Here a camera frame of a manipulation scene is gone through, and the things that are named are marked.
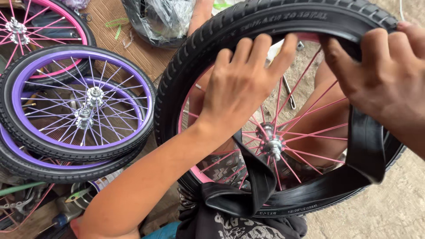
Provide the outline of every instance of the cardboard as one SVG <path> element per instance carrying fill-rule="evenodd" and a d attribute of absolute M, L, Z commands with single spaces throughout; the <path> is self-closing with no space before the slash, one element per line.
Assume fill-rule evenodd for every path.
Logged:
<path fill-rule="evenodd" d="M 118 40 L 114 39 L 118 26 L 109 28 L 105 26 L 105 23 L 119 18 L 127 18 L 120 0 L 92 0 L 88 7 L 81 12 L 90 13 L 93 17 L 88 25 L 96 38 L 98 47 L 126 57 L 139 66 L 152 81 L 165 70 L 174 55 L 175 50 L 154 47 L 140 39 L 136 32 L 133 32 L 133 43 L 127 49 L 124 49 L 122 40 L 125 39 L 126 43 L 130 41 L 130 31 L 132 31 L 130 23 L 123 25 Z M 103 66 L 97 65 L 96 68 L 101 72 Z M 107 69 L 105 72 L 111 75 L 113 69 Z"/>

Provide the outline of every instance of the purple bicycle wheel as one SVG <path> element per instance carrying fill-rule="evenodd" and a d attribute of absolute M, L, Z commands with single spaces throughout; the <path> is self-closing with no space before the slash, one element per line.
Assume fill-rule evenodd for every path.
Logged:
<path fill-rule="evenodd" d="M 45 65 L 74 58 L 89 60 L 89 76 L 69 74 L 74 78 L 71 84 L 52 86 L 28 98 L 23 89 L 38 85 L 28 81 L 34 72 L 44 74 L 39 69 Z M 92 67 L 95 62 L 99 72 Z M 27 149 L 52 159 L 87 162 L 117 158 L 138 147 L 152 130 L 155 91 L 149 78 L 129 60 L 103 49 L 81 45 L 45 48 L 6 72 L 0 87 L 7 92 L 0 100 L 5 128 Z M 36 106 L 23 107 L 23 101 Z M 46 122 L 45 118 L 54 120 Z M 82 135 L 81 141 L 75 140 L 78 135 Z"/>

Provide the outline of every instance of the finger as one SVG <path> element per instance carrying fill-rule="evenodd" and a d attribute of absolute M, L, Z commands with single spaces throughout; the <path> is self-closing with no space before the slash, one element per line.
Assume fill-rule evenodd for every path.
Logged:
<path fill-rule="evenodd" d="M 215 59 L 214 68 L 227 66 L 230 63 L 230 60 L 232 59 L 233 52 L 227 48 L 222 49 L 219 51 L 217 58 Z"/>
<path fill-rule="evenodd" d="M 376 65 L 384 60 L 390 60 L 388 32 L 382 28 L 366 32 L 360 47 L 362 49 L 363 65 Z"/>
<path fill-rule="evenodd" d="M 337 39 L 321 38 L 320 43 L 325 52 L 326 63 L 337 77 L 344 94 L 353 92 L 361 84 L 361 78 L 351 77 L 354 72 L 360 71 L 359 64 L 348 55 Z"/>
<path fill-rule="evenodd" d="M 417 59 L 410 47 L 409 39 L 403 32 L 393 32 L 388 35 L 388 47 L 390 56 L 399 63 L 409 63 Z"/>
<path fill-rule="evenodd" d="M 232 63 L 245 64 L 248 61 L 249 54 L 251 54 L 252 44 L 253 43 L 251 38 L 242 38 L 236 46 L 236 51 L 232 58 Z"/>
<path fill-rule="evenodd" d="M 415 55 L 418 58 L 425 59 L 425 28 L 408 22 L 400 22 L 397 25 L 397 30 L 407 35 Z"/>
<path fill-rule="evenodd" d="M 285 73 L 285 71 L 294 61 L 297 44 L 297 35 L 293 33 L 286 35 L 279 54 L 274 58 L 272 64 L 269 67 L 269 71 L 272 74 L 275 76 L 282 76 Z"/>
<path fill-rule="evenodd" d="M 260 65 L 264 67 L 266 62 L 267 52 L 272 46 L 272 37 L 267 34 L 260 34 L 254 40 L 254 45 L 252 46 L 251 54 L 248 59 L 248 64 Z"/>

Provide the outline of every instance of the black tire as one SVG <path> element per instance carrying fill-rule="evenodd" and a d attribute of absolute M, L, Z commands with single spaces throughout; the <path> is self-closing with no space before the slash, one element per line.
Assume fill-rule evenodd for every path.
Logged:
<path fill-rule="evenodd" d="M 251 0 L 238 3 L 212 17 L 196 30 L 164 71 L 155 105 L 154 132 L 157 144 L 161 145 L 177 134 L 181 106 L 198 76 L 213 64 L 221 49 L 234 50 L 243 37 L 253 39 L 260 33 L 267 33 L 275 43 L 288 32 L 331 34 L 338 38 L 352 57 L 361 60 L 359 43 L 367 31 L 382 27 L 392 32 L 396 26 L 397 20 L 393 16 L 365 0 Z M 400 156 L 403 145 L 388 134 L 384 147 L 388 169 Z M 337 180 L 341 176 L 357 174 L 353 170 L 343 166 L 326 176 Z M 323 187 L 323 178 L 312 182 L 309 188 L 313 183 Z M 179 183 L 191 193 L 199 195 L 201 182 L 191 171 L 185 173 Z M 312 195 L 319 197 L 322 193 L 320 190 L 331 191 L 334 188 L 319 188 L 317 192 L 312 192 L 304 184 L 273 194 L 267 202 L 271 206 L 261 208 L 256 216 L 280 217 L 317 211 L 357 194 L 370 182 L 364 182 L 356 190 L 350 189 L 338 196 L 320 200 L 313 200 Z"/>
<path fill-rule="evenodd" d="M 66 51 L 66 50 L 86 50 L 103 53 L 130 65 L 135 69 L 142 77 L 146 80 L 146 83 L 149 87 L 150 94 L 154 99 L 156 97 L 156 91 L 149 79 L 149 77 L 134 63 L 128 59 L 117 55 L 108 50 L 100 49 L 93 46 L 82 46 L 82 45 L 64 45 L 64 46 L 52 46 L 50 48 L 43 48 L 29 57 L 23 59 L 18 63 L 15 63 L 8 67 L 0 78 L 0 92 L 9 91 L 9 87 L 15 81 L 17 74 L 26 67 L 29 63 L 42 57 L 49 53 Z M 98 160 L 108 160 L 120 157 L 130 153 L 133 149 L 138 147 L 142 142 L 147 140 L 147 137 L 153 130 L 153 107 L 149 110 L 151 111 L 151 117 L 147 120 L 146 126 L 134 137 L 125 141 L 122 144 L 118 144 L 112 147 L 97 149 L 97 150 L 76 150 L 66 147 L 61 147 L 59 145 L 47 142 L 43 139 L 40 139 L 32 132 L 30 132 L 25 125 L 18 119 L 15 111 L 10 102 L 10 94 L 0 93 L 0 122 L 3 124 L 5 129 L 9 132 L 12 138 L 18 142 L 21 142 L 26 148 L 34 151 L 40 155 L 51 157 L 52 159 L 65 160 L 65 161 L 75 161 L 75 162 L 89 162 L 89 161 L 98 161 Z M 143 106 L 143 103 L 139 100 L 136 101 L 140 106 Z"/>
<path fill-rule="evenodd" d="M 72 11 L 71 9 L 69 9 L 67 6 L 65 6 L 63 3 L 61 3 L 60 1 L 57 0 L 49 0 L 51 2 L 53 2 L 54 4 L 60 6 L 62 9 L 64 9 L 67 13 L 69 13 L 81 26 L 81 28 L 83 29 L 86 37 L 87 37 L 87 45 L 88 46 L 96 46 L 96 40 L 94 39 L 94 35 L 93 32 L 90 30 L 90 28 L 88 27 L 88 25 L 85 23 L 85 21 L 83 21 L 83 19 L 78 16 L 74 11 Z M 21 61 L 23 58 L 31 55 L 34 51 L 29 52 L 28 54 L 20 57 L 19 59 L 16 60 L 16 62 Z M 78 69 L 80 70 L 82 75 L 85 75 L 85 73 L 90 70 L 90 63 L 88 59 L 82 59 L 80 61 L 80 63 L 77 64 Z M 74 75 L 74 76 L 79 76 L 78 70 L 77 68 L 72 68 L 68 71 L 70 74 Z M 58 75 L 55 75 L 54 78 L 56 78 L 58 81 L 64 83 L 64 84 L 68 84 L 70 82 L 72 82 L 74 79 L 72 77 L 69 76 L 68 73 L 63 72 L 60 73 Z M 43 77 L 43 78 L 39 78 L 39 79 L 32 79 L 30 80 L 30 82 L 34 82 L 34 83 L 38 83 L 38 84 L 44 84 L 44 85 L 53 85 L 53 86 L 60 86 L 61 84 L 55 80 L 52 80 L 49 77 Z M 40 90 L 46 90 L 49 89 L 49 87 L 47 86 L 42 86 L 42 85 L 30 85 L 27 84 L 24 87 L 25 91 L 40 91 Z"/>
<path fill-rule="evenodd" d="M 9 169 L 12 173 L 40 182 L 58 184 L 86 182 L 98 179 L 126 166 L 136 158 L 136 156 L 144 148 L 145 144 L 146 142 L 143 142 L 129 154 L 97 167 L 80 170 L 60 170 L 41 167 L 22 159 L 20 156 L 15 154 L 14 151 L 10 150 L 7 145 L 5 145 L 3 138 L 1 138 L 0 165 Z"/>

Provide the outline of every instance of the purple rim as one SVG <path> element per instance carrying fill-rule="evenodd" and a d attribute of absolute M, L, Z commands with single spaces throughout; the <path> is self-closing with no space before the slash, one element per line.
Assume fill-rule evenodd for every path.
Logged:
<path fill-rule="evenodd" d="M 122 67 L 122 69 L 126 70 L 128 73 L 130 73 L 131 75 L 134 75 L 134 78 L 140 83 L 140 85 L 142 86 L 143 91 L 145 92 L 145 95 L 147 97 L 146 117 L 144 118 L 142 124 L 141 125 L 139 124 L 139 127 L 137 128 L 137 130 L 135 132 L 133 132 L 129 136 L 127 136 L 127 137 L 125 137 L 121 140 L 118 140 L 116 142 L 113 142 L 113 143 L 104 144 L 104 145 L 96 145 L 96 146 L 79 146 L 79 145 L 71 145 L 71 144 L 59 142 L 58 140 L 52 139 L 49 136 L 46 136 L 45 134 L 38 131 L 38 129 L 35 128 L 29 122 L 28 118 L 25 116 L 25 113 L 22 109 L 22 104 L 21 104 L 21 100 L 20 100 L 21 95 L 23 93 L 25 81 L 27 81 L 29 79 L 29 77 L 31 77 L 31 75 L 33 75 L 34 72 L 37 69 L 40 69 L 43 66 L 52 63 L 53 62 L 52 60 L 59 61 L 59 60 L 63 60 L 63 59 L 68 59 L 70 57 L 73 57 L 73 58 L 88 58 L 88 57 L 90 57 L 93 60 L 107 61 L 110 64 L 112 63 L 115 66 Z M 118 144 L 121 144 L 121 143 L 131 139 L 137 133 L 139 133 L 146 126 L 147 121 L 148 121 L 147 119 L 149 119 L 150 116 L 153 113 L 152 112 L 153 111 L 153 105 L 152 105 L 153 99 L 152 99 L 152 95 L 150 94 L 149 86 L 147 85 L 147 83 L 145 82 L 143 77 L 135 69 L 133 69 L 131 66 L 129 66 L 125 62 L 123 62 L 119 59 L 116 59 L 114 57 L 111 57 L 109 55 L 99 53 L 99 52 L 94 52 L 94 51 L 87 51 L 87 50 L 67 50 L 67 51 L 50 53 L 48 55 L 40 57 L 39 59 L 31 62 L 16 77 L 16 81 L 14 82 L 11 95 L 12 95 L 12 97 L 11 97 L 12 105 L 13 105 L 13 108 L 16 112 L 17 117 L 22 121 L 22 123 L 26 126 L 26 128 L 31 133 L 33 133 L 37 137 L 39 137 L 39 138 L 41 138 L 41 139 L 43 139 L 43 140 L 45 140 L 49 143 L 56 144 L 56 145 L 59 145 L 61 147 L 65 147 L 65 148 L 72 148 L 72 149 L 93 150 L 93 149 L 108 148 L 108 147 L 112 147 L 112 146 L 116 146 Z"/>
<path fill-rule="evenodd" d="M 94 168 L 100 165 L 103 165 L 105 163 L 111 162 L 112 160 L 108 161 L 102 161 L 102 162 L 96 162 L 93 164 L 86 164 L 86 165 L 56 165 L 52 163 L 47 163 L 40 161 L 38 159 L 33 158 L 31 155 L 26 154 L 24 151 L 19 149 L 19 147 L 15 144 L 13 139 L 9 136 L 6 129 L 3 128 L 3 125 L 0 124 L 0 135 L 4 140 L 4 143 L 7 145 L 7 147 L 12 150 L 16 155 L 23 158 L 24 160 L 36 164 L 38 166 L 44 167 L 44 168 L 53 168 L 53 169 L 68 169 L 68 170 L 76 170 L 76 169 L 86 169 L 86 168 Z"/>

